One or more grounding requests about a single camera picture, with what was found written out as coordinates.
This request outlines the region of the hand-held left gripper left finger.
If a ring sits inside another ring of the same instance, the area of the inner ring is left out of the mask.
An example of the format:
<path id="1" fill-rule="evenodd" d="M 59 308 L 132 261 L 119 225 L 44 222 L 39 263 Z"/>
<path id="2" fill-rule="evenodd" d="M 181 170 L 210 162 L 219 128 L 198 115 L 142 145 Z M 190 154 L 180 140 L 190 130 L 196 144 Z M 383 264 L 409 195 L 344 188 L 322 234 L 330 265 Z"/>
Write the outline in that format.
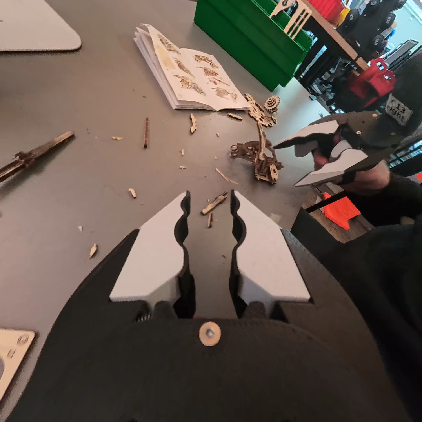
<path id="1" fill-rule="evenodd" d="M 143 301 L 151 310 L 168 302 L 179 318 L 193 318 L 195 282 L 184 245 L 190 212 L 191 195 L 184 191 L 139 228 L 109 295 L 112 302 Z"/>

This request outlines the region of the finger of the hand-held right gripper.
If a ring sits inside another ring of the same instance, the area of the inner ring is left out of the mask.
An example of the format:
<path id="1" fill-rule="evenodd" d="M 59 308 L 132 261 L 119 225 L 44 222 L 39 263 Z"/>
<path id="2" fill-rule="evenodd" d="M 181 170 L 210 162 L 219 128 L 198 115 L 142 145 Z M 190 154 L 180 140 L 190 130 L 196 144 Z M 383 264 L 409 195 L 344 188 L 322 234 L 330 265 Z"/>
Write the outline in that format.
<path id="1" fill-rule="evenodd" d="M 278 150 L 293 147 L 296 157 L 305 157 L 318 149 L 325 158 L 330 159 L 331 152 L 335 147 L 335 137 L 340 128 L 341 124 L 337 120 L 318 121 L 284 138 L 276 143 L 273 148 Z"/>
<path id="2" fill-rule="evenodd" d="M 343 176 L 351 167 L 367 158 L 368 155 L 364 151 L 354 149 L 346 140 L 341 140 L 331 151 L 328 163 L 319 170 L 308 173 L 294 186 L 305 187 L 332 181 Z"/>

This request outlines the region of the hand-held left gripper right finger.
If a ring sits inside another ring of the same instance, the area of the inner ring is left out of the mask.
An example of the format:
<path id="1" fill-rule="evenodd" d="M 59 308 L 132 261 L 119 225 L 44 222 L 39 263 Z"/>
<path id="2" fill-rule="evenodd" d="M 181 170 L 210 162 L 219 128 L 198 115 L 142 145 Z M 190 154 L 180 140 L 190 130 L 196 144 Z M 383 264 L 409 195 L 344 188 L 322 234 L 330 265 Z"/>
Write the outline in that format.
<path id="1" fill-rule="evenodd" d="M 278 302 L 309 303 L 311 295 L 278 224 L 240 192 L 230 192 L 232 251 L 229 292 L 241 318 L 248 305 L 259 302 L 271 316 Z"/>

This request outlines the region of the wooden model frame assembly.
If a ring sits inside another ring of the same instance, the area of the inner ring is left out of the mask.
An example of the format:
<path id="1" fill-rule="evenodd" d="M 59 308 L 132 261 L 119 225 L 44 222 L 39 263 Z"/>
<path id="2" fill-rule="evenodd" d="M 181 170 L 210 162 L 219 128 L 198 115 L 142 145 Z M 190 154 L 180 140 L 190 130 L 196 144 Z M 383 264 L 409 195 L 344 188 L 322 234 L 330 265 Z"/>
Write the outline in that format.
<path id="1" fill-rule="evenodd" d="M 230 157 L 249 161 L 254 169 L 255 178 L 273 185 L 278 181 L 278 173 L 283 165 L 277 159 L 272 143 L 266 138 L 262 124 L 257 122 L 256 125 L 259 139 L 231 145 Z"/>

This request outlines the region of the dark wooden axle rod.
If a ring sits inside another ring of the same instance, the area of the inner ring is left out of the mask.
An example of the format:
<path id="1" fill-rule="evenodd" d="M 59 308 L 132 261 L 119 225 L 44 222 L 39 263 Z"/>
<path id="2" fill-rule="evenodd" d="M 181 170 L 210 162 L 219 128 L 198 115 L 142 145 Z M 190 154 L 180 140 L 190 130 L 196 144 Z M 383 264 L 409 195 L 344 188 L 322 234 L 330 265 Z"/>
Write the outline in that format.
<path id="1" fill-rule="evenodd" d="M 65 145 L 68 141 L 75 138 L 75 133 L 71 131 L 67 131 L 60 136 L 37 146 L 36 148 L 23 152 L 20 151 L 13 156 L 13 160 L 8 163 L 7 165 L 1 167 L 0 169 L 0 182 L 4 182 L 18 172 L 24 170 L 25 168 L 29 168 L 32 166 L 36 161 L 46 156 L 51 151 L 55 150 L 59 146 Z"/>

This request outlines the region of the person's right forearm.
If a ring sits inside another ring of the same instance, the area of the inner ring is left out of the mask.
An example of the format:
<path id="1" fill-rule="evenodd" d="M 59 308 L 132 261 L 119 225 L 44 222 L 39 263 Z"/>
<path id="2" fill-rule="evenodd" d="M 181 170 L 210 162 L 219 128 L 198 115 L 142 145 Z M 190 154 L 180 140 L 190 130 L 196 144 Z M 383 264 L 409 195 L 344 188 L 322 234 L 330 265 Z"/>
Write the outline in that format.
<path id="1" fill-rule="evenodd" d="M 400 224 L 402 217 L 416 219 L 422 212 L 422 185 L 390 174 L 388 185 L 371 195 L 347 193 L 347 197 L 373 226 Z"/>

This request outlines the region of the person's right hand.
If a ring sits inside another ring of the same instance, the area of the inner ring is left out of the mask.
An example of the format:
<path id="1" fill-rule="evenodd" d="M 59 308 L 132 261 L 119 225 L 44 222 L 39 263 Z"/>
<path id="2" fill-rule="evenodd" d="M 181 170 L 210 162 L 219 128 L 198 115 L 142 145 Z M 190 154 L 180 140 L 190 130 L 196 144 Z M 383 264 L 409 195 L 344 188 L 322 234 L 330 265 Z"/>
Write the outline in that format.
<path id="1" fill-rule="evenodd" d="M 345 183 L 342 177 L 331 181 L 343 190 L 360 196 L 372 196 L 385 189 L 391 180 L 391 172 L 385 160 L 375 167 L 363 172 L 357 172 L 354 181 Z"/>

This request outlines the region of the orange plastic object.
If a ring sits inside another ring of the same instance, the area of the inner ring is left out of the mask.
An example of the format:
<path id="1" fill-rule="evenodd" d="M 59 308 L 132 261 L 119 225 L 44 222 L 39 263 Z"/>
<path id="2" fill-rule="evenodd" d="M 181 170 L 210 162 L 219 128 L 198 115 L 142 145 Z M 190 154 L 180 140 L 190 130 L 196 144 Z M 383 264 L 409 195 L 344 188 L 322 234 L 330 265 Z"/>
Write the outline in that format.
<path id="1" fill-rule="evenodd" d="M 361 215 L 361 212 L 347 197 L 324 206 L 323 213 L 326 218 L 344 230 L 350 230 L 349 221 Z"/>

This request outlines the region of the red bag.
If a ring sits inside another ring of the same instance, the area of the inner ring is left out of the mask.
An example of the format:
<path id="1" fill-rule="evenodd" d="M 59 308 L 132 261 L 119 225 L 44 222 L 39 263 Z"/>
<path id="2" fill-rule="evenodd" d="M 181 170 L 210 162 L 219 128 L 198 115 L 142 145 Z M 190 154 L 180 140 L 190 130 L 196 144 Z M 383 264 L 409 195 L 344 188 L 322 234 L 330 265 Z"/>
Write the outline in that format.
<path id="1" fill-rule="evenodd" d="M 347 86 L 358 109 L 367 109 L 376 101 L 388 96 L 394 89 L 396 77 L 382 58 L 372 59 L 367 70 L 358 76 L 350 75 Z"/>

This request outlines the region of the scattered wood chips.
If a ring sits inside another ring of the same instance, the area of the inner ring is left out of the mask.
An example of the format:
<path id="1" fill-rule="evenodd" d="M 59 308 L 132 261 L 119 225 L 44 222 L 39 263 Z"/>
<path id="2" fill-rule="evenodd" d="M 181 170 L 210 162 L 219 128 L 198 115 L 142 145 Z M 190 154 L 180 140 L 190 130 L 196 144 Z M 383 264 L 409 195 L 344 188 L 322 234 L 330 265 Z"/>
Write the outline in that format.
<path id="1" fill-rule="evenodd" d="M 120 140 L 123 139 L 123 137 L 112 136 L 111 139 L 120 141 Z M 186 166 L 180 166 L 179 168 L 181 170 L 187 169 Z M 216 169 L 215 171 L 217 173 L 219 173 L 220 175 L 222 175 L 220 170 Z M 222 177 L 224 177 L 226 181 L 229 181 L 229 178 L 225 177 L 224 175 L 222 175 Z M 128 192 L 130 193 L 130 195 L 133 199 L 137 198 L 136 191 L 133 188 L 128 188 Z M 212 216 L 208 217 L 208 225 L 207 225 L 208 228 L 212 227 L 212 222 L 213 222 Z M 78 226 L 78 230 L 83 231 L 83 226 Z M 98 252 L 98 245 L 96 243 L 94 243 L 93 246 L 91 247 L 90 251 L 89 251 L 88 260 L 92 259 L 92 257 L 95 256 L 97 254 L 97 252 Z"/>

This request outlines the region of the broken wooden strip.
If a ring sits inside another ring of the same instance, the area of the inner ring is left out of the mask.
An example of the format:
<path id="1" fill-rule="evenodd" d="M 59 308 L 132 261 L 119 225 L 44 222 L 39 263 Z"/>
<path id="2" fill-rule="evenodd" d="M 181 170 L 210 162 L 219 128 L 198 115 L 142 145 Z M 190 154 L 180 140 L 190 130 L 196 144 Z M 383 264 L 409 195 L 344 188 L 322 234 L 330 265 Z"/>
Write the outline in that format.
<path id="1" fill-rule="evenodd" d="M 222 194 L 218 195 L 214 198 L 214 200 L 201 210 L 201 215 L 206 215 L 210 213 L 214 208 L 216 208 L 219 204 L 223 203 L 228 197 L 228 191 L 223 192 Z"/>

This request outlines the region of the black equipment pile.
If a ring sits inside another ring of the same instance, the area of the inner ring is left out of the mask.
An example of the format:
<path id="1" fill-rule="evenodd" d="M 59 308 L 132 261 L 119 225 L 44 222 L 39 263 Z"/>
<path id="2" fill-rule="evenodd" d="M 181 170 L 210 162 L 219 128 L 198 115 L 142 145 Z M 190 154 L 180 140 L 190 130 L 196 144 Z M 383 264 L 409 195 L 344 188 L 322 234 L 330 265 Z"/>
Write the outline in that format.
<path id="1" fill-rule="evenodd" d="M 358 56 L 368 62 L 381 55 L 386 38 L 383 32 L 393 25 L 396 19 L 395 12 L 406 2 L 406 0 L 364 1 L 361 7 L 349 10 L 337 31 Z"/>

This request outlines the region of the cut-out plywood sheet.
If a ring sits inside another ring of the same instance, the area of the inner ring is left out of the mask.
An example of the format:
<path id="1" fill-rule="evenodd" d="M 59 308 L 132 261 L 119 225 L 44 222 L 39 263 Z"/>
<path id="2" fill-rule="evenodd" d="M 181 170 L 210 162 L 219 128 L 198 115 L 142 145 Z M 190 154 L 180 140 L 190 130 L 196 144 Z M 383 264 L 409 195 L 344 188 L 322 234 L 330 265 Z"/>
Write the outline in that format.
<path id="1" fill-rule="evenodd" d="M 269 16 L 269 18 L 273 18 L 280 12 L 287 10 L 295 4 L 297 4 L 297 9 L 290 17 L 289 22 L 284 28 L 284 33 L 292 40 L 296 38 L 304 24 L 312 15 L 310 8 L 301 0 L 282 0 L 277 3 L 276 7 L 272 10 L 272 13 Z"/>

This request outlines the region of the green plastic bin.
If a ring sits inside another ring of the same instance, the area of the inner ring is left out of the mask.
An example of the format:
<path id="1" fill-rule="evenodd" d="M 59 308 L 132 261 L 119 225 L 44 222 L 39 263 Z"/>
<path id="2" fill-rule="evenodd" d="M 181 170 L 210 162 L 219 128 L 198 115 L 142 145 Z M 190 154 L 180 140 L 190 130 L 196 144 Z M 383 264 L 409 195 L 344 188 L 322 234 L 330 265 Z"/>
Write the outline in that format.
<path id="1" fill-rule="evenodd" d="M 270 14 L 273 0 L 198 0 L 194 23 L 269 91 L 286 87 L 312 45 L 301 29 L 291 39 L 289 15 Z"/>

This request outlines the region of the red storage bin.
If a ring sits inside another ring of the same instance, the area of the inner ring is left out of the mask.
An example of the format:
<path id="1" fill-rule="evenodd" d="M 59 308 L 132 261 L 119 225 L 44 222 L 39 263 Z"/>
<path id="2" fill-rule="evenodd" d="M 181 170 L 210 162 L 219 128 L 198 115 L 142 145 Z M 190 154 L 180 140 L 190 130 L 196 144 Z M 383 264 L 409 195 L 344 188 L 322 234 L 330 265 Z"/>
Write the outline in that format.
<path id="1" fill-rule="evenodd" d="M 314 9 L 327 21 L 335 21 L 345 9 L 345 4 L 341 0 L 309 0 Z"/>

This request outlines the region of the open instruction booklet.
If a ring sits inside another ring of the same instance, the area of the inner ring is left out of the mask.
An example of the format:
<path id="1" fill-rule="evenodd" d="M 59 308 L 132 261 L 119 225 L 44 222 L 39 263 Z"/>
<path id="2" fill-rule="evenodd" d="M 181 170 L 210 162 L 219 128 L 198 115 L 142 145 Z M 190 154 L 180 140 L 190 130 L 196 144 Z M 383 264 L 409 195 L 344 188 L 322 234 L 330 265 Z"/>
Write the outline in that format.
<path id="1" fill-rule="evenodd" d="M 179 48 L 150 24 L 135 29 L 134 42 L 172 109 L 249 109 L 249 102 L 213 55 Z"/>

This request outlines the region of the pale plate with screw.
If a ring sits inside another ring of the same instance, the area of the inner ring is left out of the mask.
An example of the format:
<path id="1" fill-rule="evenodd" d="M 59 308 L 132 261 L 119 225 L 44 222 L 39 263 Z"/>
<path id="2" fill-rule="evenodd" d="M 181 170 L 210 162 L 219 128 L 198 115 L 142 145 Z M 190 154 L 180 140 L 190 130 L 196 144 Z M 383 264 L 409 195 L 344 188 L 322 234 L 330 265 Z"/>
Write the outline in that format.
<path id="1" fill-rule="evenodd" d="M 31 330 L 0 329 L 0 400 L 3 399 L 36 337 Z"/>

